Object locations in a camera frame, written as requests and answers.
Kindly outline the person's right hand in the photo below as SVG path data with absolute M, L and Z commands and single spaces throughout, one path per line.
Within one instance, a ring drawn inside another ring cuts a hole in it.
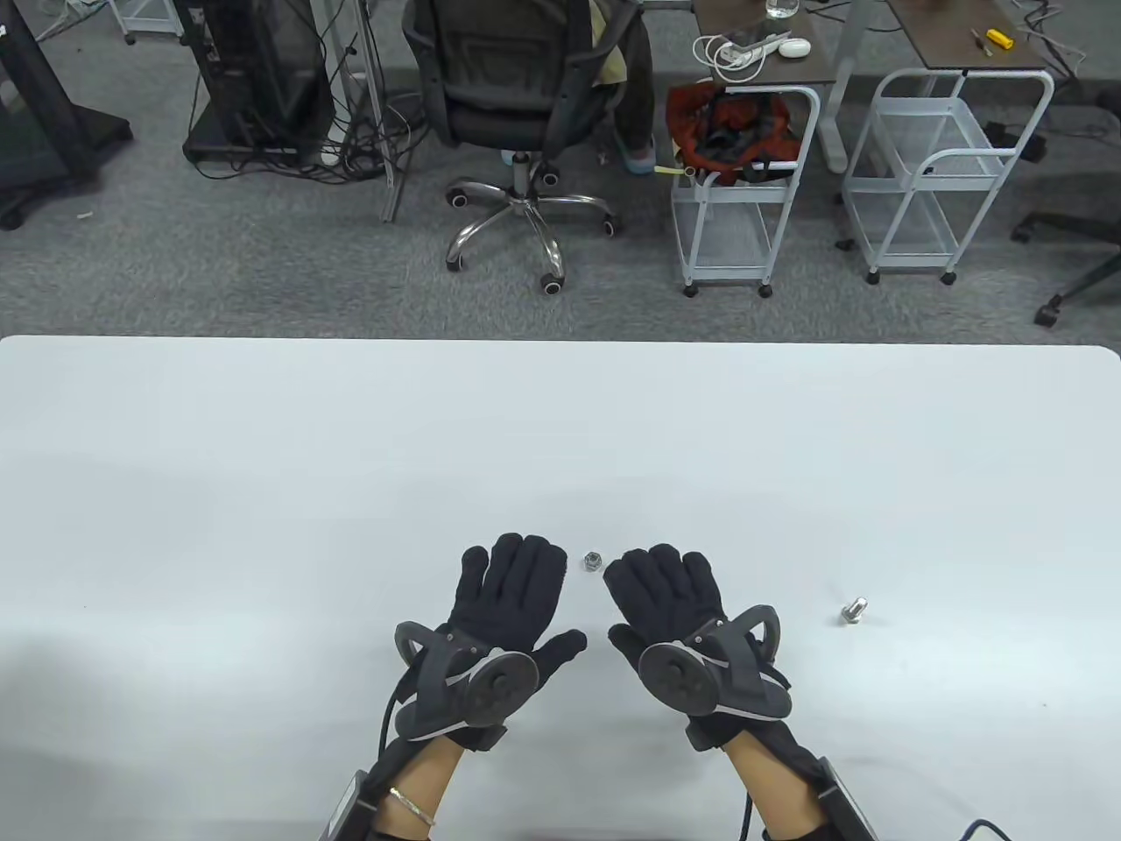
M 669 544 L 628 549 L 603 573 L 624 622 L 609 640 L 633 671 L 643 651 L 660 643 L 692 640 L 706 625 L 728 619 L 708 558 L 684 555 Z

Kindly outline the person's left hand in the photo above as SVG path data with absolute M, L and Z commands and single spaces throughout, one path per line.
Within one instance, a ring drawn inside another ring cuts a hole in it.
M 507 533 L 492 549 L 472 546 L 462 556 L 453 609 L 438 632 L 467 634 L 489 647 L 529 655 L 544 686 L 589 644 L 576 629 L 543 638 L 560 601 L 566 569 L 565 549 L 537 535 Z

